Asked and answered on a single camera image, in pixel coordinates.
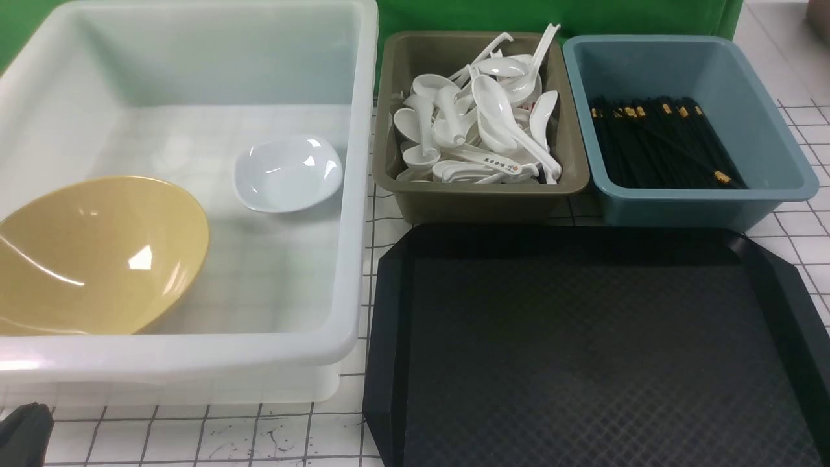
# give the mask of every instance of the yellow bowl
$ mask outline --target yellow bowl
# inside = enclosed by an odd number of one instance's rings
[[[74,184],[0,222],[0,335],[133,334],[193,283],[208,217],[156,179]]]

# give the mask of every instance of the blue bin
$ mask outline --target blue bin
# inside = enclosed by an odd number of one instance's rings
[[[818,180],[772,98],[732,42],[698,36],[580,36],[564,45],[593,182],[606,224],[743,232]],[[630,189],[608,179],[588,101],[692,97],[748,189]]]

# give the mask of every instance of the black tray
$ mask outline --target black tray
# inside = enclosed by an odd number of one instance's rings
[[[387,467],[830,465],[830,339],[738,234],[424,225],[377,289]]]

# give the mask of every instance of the brown container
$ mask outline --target brown container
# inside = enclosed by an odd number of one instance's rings
[[[403,218],[411,224],[431,222],[542,222],[565,197],[582,191],[590,178],[588,158],[562,49],[554,42],[542,64],[544,91],[559,92],[559,104],[548,125],[548,142],[562,165],[559,184],[443,184],[399,182],[406,167],[393,128],[392,115],[403,107],[415,76],[449,76],[463,68],[493,40],[497,32],[400,32],[383,49],[374,132],[375,183],[392,192]],[[506,56],[532,54],[540,34],[511,33],[502,42]]]

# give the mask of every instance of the white plastic tub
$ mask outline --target white plastic tub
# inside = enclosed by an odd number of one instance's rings
[[[155,334],[0,337],[7,405],[334,394],[357,339],[377,15],[371,0],[90,0],[49,16],[0,77],[0,219],[66,184],[147,175],[199,199],[211,249]],[[233,158],[280,133],[330,141],[344,187],[253,213]]]

